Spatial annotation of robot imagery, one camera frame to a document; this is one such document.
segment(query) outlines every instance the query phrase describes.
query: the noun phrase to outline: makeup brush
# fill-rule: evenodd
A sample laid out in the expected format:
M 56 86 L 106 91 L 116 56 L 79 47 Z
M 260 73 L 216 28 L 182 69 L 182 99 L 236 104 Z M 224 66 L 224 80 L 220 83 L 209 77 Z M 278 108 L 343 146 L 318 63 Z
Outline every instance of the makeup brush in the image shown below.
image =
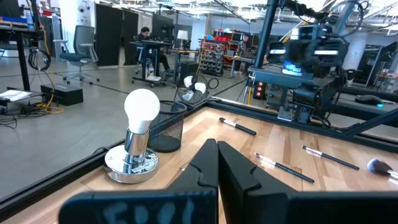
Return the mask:
M 247 127 L 241 126 L 240 124 L 235 124 L 235 123 L 232 122 L 232 121 L 228 121 L 228 120 L 225 119 L 225 118 L 219 118 L 219 120 L 220 120 L 222 123 L 229 124 L 229 125 L 231 125 L 232 127 L 238 128 L 238 129 L 240 129 L 240 130 L 242 130 L 242 131 L 244 131 L 244 132 L 246 132 L 246 133 L 249 133 L 249 134 L 252 134 L 252 135 L 256 135 L 256 134 L 257 134 L 257 132 L 255 132 L 255 131 L 253 131 L 253 130 L 247 128 Z
M 372 159 L 368 163 L 368 170 L 380 175 L 394 175 L 398 177 L 398 173 L 394 172 L 388 164 L 379 159 Z
M 262 155 L 260 155 L 260 154 L 258 154 L 258 153 L 256 153 L 256 152 L 254 153 L 254 155 L 255 155 L 256 157 L 262 159 L 263 161 L 268 162 L 268 163 L 271 164 L 271 165 L 274 165 L 274 166 L 276 166 L 276 167 L 278 167 L 278 168 L 281 168 L 282 170 L 284 170 L 284 171 L 286 171 L 286 172 L 290 172 L 291 174 L 293 174 L 293 175 L 295 175 L 295 176 L 297 176 L 297 177 L 300 177 L 301 179 L 304 179 L 304 180 L 306 180 L 306 181 L 308 181 L 308 182 L 314 183 L 314 180 L 313 180 L 313 179 L 311 179 L 311 178 L 309 178 L 309 177 L 307 177 L 307 176 L 305 176 L 305 175 L 303 175 L 303 174 L 301 174 L 301 173 L 299 173 L 299 172 L 296 172 L 296 171 L 292 170 L 291 168 L 289 168 L 289 167 L 287 167 L 287 166 L 284 166 L 284 165 L 282 165 L 282 164 L 280 164 L 280 163 L 278 163 L 278 162 L 274 162 L 274 161 L 268 159 L 267 157 L 262 156 Z
M 352 165 L 352 164 L 349 164 L 349 163 L 346 162 L 346 161 L 342 161 L 341 159 L 337 159 L 337 158 L 335 158 L 335 157 L 333 157 L 333 156 L 330 156 L 330 155 L 328 155 L 328 154 L 326 154 L 326 153 L 320 152 L 320 151 L 315 150 L 315 149 L 311 149 L 310 147 L 307 147 L 307 146 L 304 146 L 304 145 L 303 145 L 301 148 L 302 148 L 302 149 L 305 149 L 305 150 L 308 150 L 308 151 L 311 151 L 311 152 L 314 152 L 315 154 L 318 154 L 318 155 L 321 156 L 321 157 L 326 157 L 326 158 L 331 159 L 331 160 L 333 160 L 333 161 L 336 161 L 336 162 L 338 162 L 338 163 L 340 163 L 340 164 L 346 165 L 346 166 L 348 166 L 348 167 L 350 167 L 350 168 L 359 170 L 359 167 L 354 166 L 354 165 Z

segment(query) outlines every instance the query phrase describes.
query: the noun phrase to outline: gray floor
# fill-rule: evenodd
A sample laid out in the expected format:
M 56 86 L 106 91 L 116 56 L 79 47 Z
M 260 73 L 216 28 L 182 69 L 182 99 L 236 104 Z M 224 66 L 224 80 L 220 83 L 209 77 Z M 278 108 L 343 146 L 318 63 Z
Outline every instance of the gray floor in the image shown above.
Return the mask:
M 52 64 L 55 81 L 63 82 L 62 75 L 78 69 L 63 62 Z M 161 100 L 172 100 L 175 88 L 172 86 L 156 86 L 150 88 L 148 83 L 136 81 L 131 84 L 135 75 L 135 67 L 112 68 L 96 70 L 89 66 L 86 73 L 97 75 L 101 81 L 90 86 L 72 80 L 71 85 L 83 89 L 84 103 L 73 106 L 63 106 L 62 114 L 50 114 L 35 119 L 20 119 L 17 129 L 12 130 L 0 126 L 0 198 L 32 184 L 64 167 L 89 156 L 96 148 L 108 146 L 122 138 L 126 133 L 127 116 L 124 112 L 124 100 L 127 94 L 138 88 L 146 88 L 157 94 Z M 45 74 L 34 76 L 29 69 L 32 90 L 39 91 L 40 84 L 49 83 Z M 0 60 L 0 92 L 7 86 L 22 88 L 19 62 L 17 58 Z M 236 101 L 242 92 L 244 83 L 237 75 L 233 79 L 219 77 L 218 88 L 211 94 L 220 93 L 218 97 Z M 17 110 L 21 104 L 14 104 L 11 110 Z M 263 101 L 252 100 L 258 106 L 265 106 Z M 336 114 L 331 121 L 337 125 L 347 126 L 358 120 L 342 117 Z M 377 127 L 375 133 L 396 137 L 398 131 L 391 127 Z

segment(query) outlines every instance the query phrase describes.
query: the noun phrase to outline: lamp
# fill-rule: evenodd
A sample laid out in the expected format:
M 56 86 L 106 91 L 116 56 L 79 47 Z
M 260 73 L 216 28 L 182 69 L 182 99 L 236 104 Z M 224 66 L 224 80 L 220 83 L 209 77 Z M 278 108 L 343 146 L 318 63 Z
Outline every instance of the lamp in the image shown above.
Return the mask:
M 118 182 L 135 184 L 153 177 L 159 166 L 159 158 L 147 149 L 149 125 L 159 114 L 160 102 L 150 90 L 132 91 L 124 102 L 129 118 L 126 142 L 110 149 L 105 155 L 105 171 Z
M 180 39 L 180 40 L 188 40 L 188 31 L 186 31 L 186 30 L 179 30 L 179 31 L 178 31 L 178 35 L 177 35 L 177 39 Z
M 177 39 L 180 39 L 180 49 L 183 48 L 182 40 L 188 40 L 188 31 L 186 30 L 178 30 Z

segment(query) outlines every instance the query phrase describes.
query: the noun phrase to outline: light bulb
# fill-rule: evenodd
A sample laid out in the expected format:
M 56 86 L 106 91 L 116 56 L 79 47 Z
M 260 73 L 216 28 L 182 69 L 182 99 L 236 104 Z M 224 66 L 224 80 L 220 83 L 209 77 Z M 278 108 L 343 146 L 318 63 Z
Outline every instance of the light bulb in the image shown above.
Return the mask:
M 160 102 L 152 91 L 138 89 L 127 96 L 124 110 L 129 118 L 129 130 L 135 134 L 146 134 L 150 122 L 159 114 Z

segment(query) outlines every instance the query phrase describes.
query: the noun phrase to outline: brush bristles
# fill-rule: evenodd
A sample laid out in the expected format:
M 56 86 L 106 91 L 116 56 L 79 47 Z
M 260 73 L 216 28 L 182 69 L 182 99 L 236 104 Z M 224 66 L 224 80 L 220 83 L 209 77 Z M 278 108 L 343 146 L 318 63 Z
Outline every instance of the brush bristles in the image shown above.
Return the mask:
M 390 175 L 388 171 L 392 170 L 392 168 L 383 161 L 380 161 L 378 159 L 372 159 L 368 163 L 368 170 L 375 174 Z

